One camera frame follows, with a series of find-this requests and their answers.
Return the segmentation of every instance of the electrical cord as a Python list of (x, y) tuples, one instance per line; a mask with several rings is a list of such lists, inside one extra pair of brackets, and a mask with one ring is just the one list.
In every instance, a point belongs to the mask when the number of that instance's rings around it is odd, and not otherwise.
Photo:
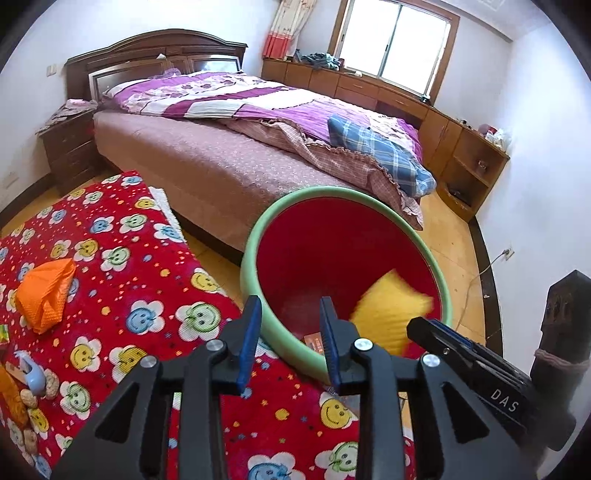
[(506, 248), (505, 250), (503, 250), (489, 265), (488, 267), (486, 267), (483, 271), (481, 271), (476, 277), (474, 277), (473, 279), (470, 280), (470, 283), (468, 284), (468, 290), (466, 292), (466, 301), (464, 302), (464, 308), (462, 310), (462, 314), (460, 315), (460, 321), (457, 323), (458, 325), (462, 324), (462, 320), (464, 318), (464, 315), (466, 314), (466, 309), (468, 308), (468, 298), (470, 297), (470, 289), (472, 288), (472, 284), (476, 281), (476, 279), (480, 278), (480, 276), (486, 272), (489, 268), (492, 267), (492, 264), (495, 263), (497, 260), (500, 259), (500, 257), (502, 257), (503, 255), (509, 255), (509, 249)]

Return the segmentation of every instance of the screw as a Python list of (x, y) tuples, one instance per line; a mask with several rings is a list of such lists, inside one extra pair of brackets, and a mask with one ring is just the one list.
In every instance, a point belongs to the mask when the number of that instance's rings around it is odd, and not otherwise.
[(152, 368), (157, 362), (154, 355), (146, 355), (139, 361), (139, 364), (144, 368)]
[(367, 352), (373, 348), (373, 343), (371, 340), (367, 340), (367, 338), (358, 338), (355, 340), (355, 348), (357, 350), (361, 350), (362, 352)]
[(213, 340), (208, 341), (205, 346), (210, 352), (217, 352), (223, 348), (223, 342), (219, 338), (214, 338)]
[(428, 367), (436, 367), (441, 363), (441, 360), (439, 360), (439, 357), (437, 355), (428, 353), (423, 357), (423, 363)]

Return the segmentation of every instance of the window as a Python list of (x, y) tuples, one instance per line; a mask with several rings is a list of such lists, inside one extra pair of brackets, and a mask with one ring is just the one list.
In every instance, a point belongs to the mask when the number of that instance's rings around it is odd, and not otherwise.
[(437, 95), (459, 17), (420, 0), (343, 0), (335, 56), (416, 95)]

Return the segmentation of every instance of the small card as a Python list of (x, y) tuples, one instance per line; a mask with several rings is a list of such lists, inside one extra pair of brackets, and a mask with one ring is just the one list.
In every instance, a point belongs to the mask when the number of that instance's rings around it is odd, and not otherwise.
[(322, 345), (322, 336), (320, 335), (320, 332), (306, 335), (304, 337), (304, 343), (315, 352), (324, 355), (324, 346)]

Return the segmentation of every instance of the orange cloth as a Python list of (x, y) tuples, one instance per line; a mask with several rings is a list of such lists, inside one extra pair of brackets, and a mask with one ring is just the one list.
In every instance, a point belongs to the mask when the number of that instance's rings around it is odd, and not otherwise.
[(2, 365), (0, 365), (0, 393), (4, 397), (10, 416), (20, 428), (23, 428), (29, 421), (27, 409), (22, 403), (17, 383)]
[(15, 303), (35, 333), (61, 322), (75, 270), (71, 258), (54, 260), (33, 268), (18, 286)]

